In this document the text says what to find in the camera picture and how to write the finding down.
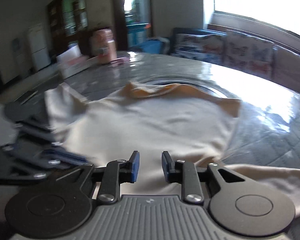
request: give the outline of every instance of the table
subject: table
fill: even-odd
[[[98,100],[128,81],[183,80],[215,89],[220,95],[240,98],[239,123],[226,150],[224,163],[248,163],[300,169],[300,95],[259,77],[210,63],[128,52],[123,65],[93,66],[65,80],[89,100]],[[41,85],[43,92],[56,80]],[[42,99],[38,93],[28,103]],[[300,240],[300,218],[289,231]]]

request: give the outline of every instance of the refrigerator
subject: refrigerator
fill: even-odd
[[[51,60],[42,24],[37,24],[29,28],[28,40],[32,62],[36,71],[50,65]]]

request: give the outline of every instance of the pink bottle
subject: pink bottle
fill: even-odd
[[[99,64],[109,64],[117,58],[117,50],[110,29],[95,31],[92,36],[92,53]]]

